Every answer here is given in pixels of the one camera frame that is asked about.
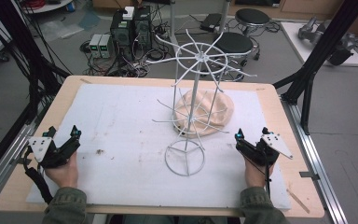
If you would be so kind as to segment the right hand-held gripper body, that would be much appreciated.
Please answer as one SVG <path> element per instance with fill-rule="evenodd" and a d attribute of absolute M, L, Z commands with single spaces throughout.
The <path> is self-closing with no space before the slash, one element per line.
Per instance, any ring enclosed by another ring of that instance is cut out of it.
<path fill-rule="evenodd" d="M 285 156 L 289 160 L 293 158 L 292 152 L 282 137 L 275 133 L 270 133 L 264 138 L 261 137 L 255 146 L 245 140 L 245 146 L 236 146 L 236 149 L 242 156 L 259 166 L 274 164 L 280 155 Z"/>

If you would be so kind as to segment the grey metal pole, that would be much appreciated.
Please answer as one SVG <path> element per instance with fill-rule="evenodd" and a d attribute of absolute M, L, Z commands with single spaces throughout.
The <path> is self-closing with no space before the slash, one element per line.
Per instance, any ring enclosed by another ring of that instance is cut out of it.
<path fill-rule="evenodd" d="M 219 30 L 218 33 L 221 34 L 224 32 L 226 24 L 227 24 L 227 15 L 229 12 L 229 7 L 231 4 L 232 0 L 224 0 L 223 3 L 223 7 L 222 7 L 222 11 L 221 11 L 221 21 L 220 21 L 220 26 L 219 26 Z"/>
<path fill-rule="evenodd" d="M 170 1 L 170 30 L 169 30 L 169 39 L 172 43 L 172 48 L 175 53 L 180 53 L 178 41 L 175 36 L 175 0 Z"/>

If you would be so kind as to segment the small black round stool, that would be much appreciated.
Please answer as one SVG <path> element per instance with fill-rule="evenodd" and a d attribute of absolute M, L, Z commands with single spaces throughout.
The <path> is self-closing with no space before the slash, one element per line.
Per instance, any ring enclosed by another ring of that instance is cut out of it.
<path fill-rule="evenodd" d="M 235 13 L 235 20 L 244 27 L 242 33 L 248 36 L 252 31 L 269 23 L 270 17 L 263 11 L 254 8 L 243 8 Z"/>

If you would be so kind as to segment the white box on computer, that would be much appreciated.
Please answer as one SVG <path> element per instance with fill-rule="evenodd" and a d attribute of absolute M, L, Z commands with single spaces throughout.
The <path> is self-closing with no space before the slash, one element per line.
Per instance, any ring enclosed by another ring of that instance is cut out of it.
<path fill-rule="evenodd" d="M 125 21 L 131 21 L 133 19 L 134 15 L 134 7 L 124 7 L 124 13 L 122 15 L 122 18 Z"/>

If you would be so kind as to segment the black computer tower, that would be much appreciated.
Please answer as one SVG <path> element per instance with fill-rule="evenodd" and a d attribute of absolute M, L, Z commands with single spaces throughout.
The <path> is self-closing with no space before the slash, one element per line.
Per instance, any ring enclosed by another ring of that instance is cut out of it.
<path fill-rule="evenodd" d="M 152 49 L 150 6 L 136 8 L 133 19 L 138 46 L 144 50 Z"/>
<path fill-rule="evenodd" d="M 110 26 L 116 52 L 129 62 L 133 60 L 131 46 L 134 39 L 133 21 L 123 19 L 123 10 L 118 10 Z"/>

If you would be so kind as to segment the grey metal bracket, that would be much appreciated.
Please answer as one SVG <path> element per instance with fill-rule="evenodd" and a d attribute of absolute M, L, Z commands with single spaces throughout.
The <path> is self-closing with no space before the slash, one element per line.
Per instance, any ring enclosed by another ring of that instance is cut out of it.
<path fill-rule="evenodd" d="M 299 173 L 302 178 L 310 178 L 312 181 L 317 181 L 320 179 L 318 174 L 315 174 L 313 172 L 300 172 Z"/>

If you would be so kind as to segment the grey power supply unit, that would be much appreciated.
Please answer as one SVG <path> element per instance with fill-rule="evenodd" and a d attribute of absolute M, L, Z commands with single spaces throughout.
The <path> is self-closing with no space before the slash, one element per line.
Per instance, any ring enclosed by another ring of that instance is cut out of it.
<path fill-rule="evenodd" d="M 89 42 L 89 49 L 90 49 L 91 55 L 94 58 L 101 57 L 101 53 L 99 50 L 99 43 L 100 43 L 101 38 L 102 38 L 102 36 L 100 34 L 95 34 L 92 36 L 92 38 Z"/>
<path fill-rule="evenodd" d="M 111 35 L 102 35 L 99 42 L 102 58 L 110 58 L 113 55 L 113 41 Z"/>

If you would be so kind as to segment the person's left hand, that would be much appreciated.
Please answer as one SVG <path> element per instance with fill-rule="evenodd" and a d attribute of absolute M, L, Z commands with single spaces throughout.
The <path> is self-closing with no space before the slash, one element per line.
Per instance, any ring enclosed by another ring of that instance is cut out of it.
<path fill-rule="evenodd" d="M 46 175 L 59 188 L 76 188 L 78 181 L 78 170 L 76 162 L 76 153 L 74 153 L 65 165 L 49 168 L 46 170 Z"/>

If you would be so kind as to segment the white platform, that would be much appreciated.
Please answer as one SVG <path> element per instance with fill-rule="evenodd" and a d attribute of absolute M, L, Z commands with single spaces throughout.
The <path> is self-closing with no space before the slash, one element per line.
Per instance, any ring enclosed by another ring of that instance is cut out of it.
<path fill-rule="evenodd" d="M 281 27 L 286 37 L 290 40 L 296 55 L 302 63 L 304 63 L 310 56 L 313 45 L 309 40 L 301 40 L 297 37 L 298 30 L 303 26 L 303 23 L 282 22 Z M 353 49 L 350 56 L 342 66 L 358 67 L 358 53 Z"/>

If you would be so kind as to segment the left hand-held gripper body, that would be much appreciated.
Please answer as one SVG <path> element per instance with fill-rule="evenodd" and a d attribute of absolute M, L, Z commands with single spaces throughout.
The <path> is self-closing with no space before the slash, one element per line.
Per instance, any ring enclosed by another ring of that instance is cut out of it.
<path fill-rule="evenodd" d="M 80 143 L 78 137 L 72 136 L 61 147 L 57 147 L 52 137 L 31 137 L 29 146 L 43 168 L 56 168 L 68 162 Z"/>

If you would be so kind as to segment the white round table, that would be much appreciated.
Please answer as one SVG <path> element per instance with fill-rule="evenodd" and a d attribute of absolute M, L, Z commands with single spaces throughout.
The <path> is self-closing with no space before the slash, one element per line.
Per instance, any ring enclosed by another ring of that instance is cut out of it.
<path fill-rule="evenodd" d="M 66 7 L 71 5 L 74 0 L 60 0 L 59 3 L 50 3 L 48 0 L 45 1 L 45 4 L 42 7 L 27 7 L 23 6 L 21 9 L 26 14 L 35 14 L 52 11 L 58 8 Z"/>

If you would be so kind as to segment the person's right hand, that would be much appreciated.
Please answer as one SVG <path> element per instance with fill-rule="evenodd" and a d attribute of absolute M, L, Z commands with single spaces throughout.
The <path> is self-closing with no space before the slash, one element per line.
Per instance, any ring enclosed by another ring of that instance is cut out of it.
<path fill-rule="evenodd" d="M 254 165 L 247 158 L 244 158 L 245 161 L 245 183 L 248 188 L 260 187 L 264 188 L 266 186 L 265 178 L 265 167 Z"/>

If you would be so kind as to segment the large black round stool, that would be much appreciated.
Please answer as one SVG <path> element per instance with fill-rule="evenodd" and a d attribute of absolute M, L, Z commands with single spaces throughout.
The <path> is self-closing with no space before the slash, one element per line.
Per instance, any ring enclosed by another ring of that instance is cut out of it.
<path fill-rule="evenodd" d="M 247 56 L 253 50 L 254 45 L 251 39 L 239 33 L 225 32 L 215 46 L 228 54 L 228 64 L 221 78 L 222 81 L 243 81 L 242 74 L 244 66 L 247 64 Z"/>

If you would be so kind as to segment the beige hat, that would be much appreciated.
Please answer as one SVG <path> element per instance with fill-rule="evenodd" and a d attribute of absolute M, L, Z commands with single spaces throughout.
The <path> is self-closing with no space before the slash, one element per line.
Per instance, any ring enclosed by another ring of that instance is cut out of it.
<path fill-rule="evenodd" d="M 211 90 L 197 90 L 192 106 L 193 91 L 187 91 L 175 104 L 175 129 L 189 138 L 202 137 L 222 131 L 234 112 L 231 98 Z"/>

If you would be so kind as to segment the wooden stick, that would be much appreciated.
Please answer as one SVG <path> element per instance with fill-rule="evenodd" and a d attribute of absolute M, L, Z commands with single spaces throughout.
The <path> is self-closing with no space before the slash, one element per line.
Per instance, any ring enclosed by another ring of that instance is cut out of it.
<path fill-rule="evenodd" d="M 288 194 L 294 199 L 294 201 L 296 201 L 299 206 L 307 213 L 310 213 L 309 208 L 290 190 L 290 189 L 286 189 L 286 191 L 288 192 Z"/>

